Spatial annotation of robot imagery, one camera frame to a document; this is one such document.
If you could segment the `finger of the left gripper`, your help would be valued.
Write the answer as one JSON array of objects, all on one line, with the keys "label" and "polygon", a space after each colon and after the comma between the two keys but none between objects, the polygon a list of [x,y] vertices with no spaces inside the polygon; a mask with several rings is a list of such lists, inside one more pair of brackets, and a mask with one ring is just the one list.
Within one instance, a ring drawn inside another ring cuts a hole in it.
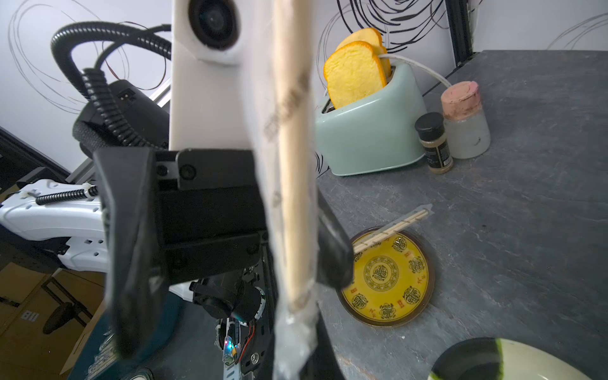
[{"label": "finger of the left gripper", "polygon": [[157,329],[169,291],[155,152],[104,147],[93,161],[109,252],[106,302],[117,351],[132,359]]},{"label": "finger of the left gripper", "polygon": [[353,281],[354,249],[332,207],[318,190],[318,274],[317,281],[342,291]]}]

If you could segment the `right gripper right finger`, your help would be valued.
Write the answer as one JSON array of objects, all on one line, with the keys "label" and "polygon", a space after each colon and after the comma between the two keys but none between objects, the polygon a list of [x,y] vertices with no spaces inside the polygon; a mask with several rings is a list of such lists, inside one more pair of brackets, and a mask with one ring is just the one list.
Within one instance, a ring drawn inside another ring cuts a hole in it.
[{"label": "right gripper right finger", "polygon": [[316,334],[317,346],[308,360],[308,379],[345,380],[321,314],[316,325]]}]

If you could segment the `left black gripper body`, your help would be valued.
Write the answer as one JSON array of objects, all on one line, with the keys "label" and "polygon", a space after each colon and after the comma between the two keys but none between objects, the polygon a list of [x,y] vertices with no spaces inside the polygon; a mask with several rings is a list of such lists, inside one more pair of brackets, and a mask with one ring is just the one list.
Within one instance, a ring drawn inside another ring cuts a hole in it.
[{"label": "left black gripper body", "polygon": [[188,149],[155,159],[170,284],[255,265],[267,227],[253,153]]}]

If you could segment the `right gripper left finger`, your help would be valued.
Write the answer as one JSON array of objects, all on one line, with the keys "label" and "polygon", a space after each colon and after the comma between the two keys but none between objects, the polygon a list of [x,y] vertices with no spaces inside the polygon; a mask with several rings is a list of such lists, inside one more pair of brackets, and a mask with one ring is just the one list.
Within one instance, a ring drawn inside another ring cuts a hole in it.
[{"label": "right gripper left finger", "polygon": [[285,379],[283,371],[279,369],[280,351],[283,345],[284,335],[282,333],[274,333],[271,336],[269,346],[264,354],[264,359],[258,369],[258,378],[261,380]]}]

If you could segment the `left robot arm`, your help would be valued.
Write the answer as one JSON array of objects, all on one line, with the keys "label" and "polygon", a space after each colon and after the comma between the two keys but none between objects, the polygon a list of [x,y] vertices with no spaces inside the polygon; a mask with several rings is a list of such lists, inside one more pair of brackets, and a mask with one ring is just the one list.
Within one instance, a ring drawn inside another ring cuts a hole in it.
[{"label": "left robot arm", "polygon": [[276,283],[248,143],[170,150],[169,114],[125,80],[92,79],[74,134],[96,181],[41,179],[1,206],[1,228],[70,269],[108,275],[118,353],[149,345],[181,283],[213,318],[270,322]]}]

